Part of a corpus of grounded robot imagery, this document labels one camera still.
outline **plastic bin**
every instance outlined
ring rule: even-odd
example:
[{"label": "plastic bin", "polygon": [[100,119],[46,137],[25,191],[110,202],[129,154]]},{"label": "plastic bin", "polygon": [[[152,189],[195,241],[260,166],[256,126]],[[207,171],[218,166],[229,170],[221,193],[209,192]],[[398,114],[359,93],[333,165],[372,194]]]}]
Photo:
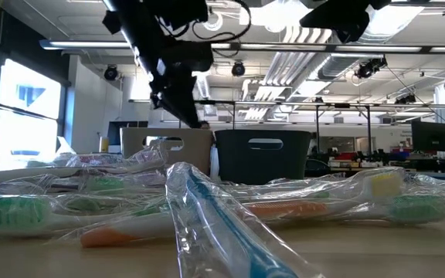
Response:
[{"label": "plastic bin", "polygon": [[310,139],[306,131],[217,131],[219,176],[247,185],[303,179]]},{"label": "plastic bin", "polygon": [[185,128],[121,128],[121,152],[126,158],[144,149],[147,137],[168,138],[168,163],[188,162],[209,175],[212,132]]}]

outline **table surface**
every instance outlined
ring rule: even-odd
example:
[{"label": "table surface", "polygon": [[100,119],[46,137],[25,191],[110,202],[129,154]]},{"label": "table surface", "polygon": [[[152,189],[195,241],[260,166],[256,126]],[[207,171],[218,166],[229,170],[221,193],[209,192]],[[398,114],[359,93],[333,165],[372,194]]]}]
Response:
[{"label": "table surface", "polygon": [[[326,277],[445,277],[445,225],[311,226],[277,233]],[[177,277],[175,241],[107,249],[0,241],[0,277]]]}]

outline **black storage bin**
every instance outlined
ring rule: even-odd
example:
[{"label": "black storage bin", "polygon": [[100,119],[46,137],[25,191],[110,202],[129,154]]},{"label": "black storage bin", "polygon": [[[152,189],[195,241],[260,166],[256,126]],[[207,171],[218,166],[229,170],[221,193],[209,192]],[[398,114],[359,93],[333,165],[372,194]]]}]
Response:
[{"label": "black storage bin", "polygon": [[306,131],[216,131],[219,175],[247,185],[303,179],[310,139]]}]

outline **blue toothbrush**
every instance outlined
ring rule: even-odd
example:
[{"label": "blue toothbrush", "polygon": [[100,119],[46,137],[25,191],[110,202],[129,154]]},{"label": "blue toothbrush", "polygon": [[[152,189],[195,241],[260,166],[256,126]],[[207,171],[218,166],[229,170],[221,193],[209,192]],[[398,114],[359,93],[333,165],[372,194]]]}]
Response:
[{"label": "blue toothbrush", "polygon": [[234,277],[298,278],[296,273],[273,255],[253,231],[232,212],[227,212],[211,191],[189,170],[189,208],[196,209],[206,234]]}]

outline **desk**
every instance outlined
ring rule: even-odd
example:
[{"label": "desk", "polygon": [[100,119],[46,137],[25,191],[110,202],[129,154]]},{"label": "desk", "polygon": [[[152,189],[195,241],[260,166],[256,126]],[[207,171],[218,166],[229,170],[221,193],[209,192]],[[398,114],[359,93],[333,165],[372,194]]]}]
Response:
[{"label": "desk", "polygon": [[[445,277],[445,226],[327,225],[277,232],[326,277]],[[109,249],[0,242],[0,277],[177,277],[174,240]]]}]

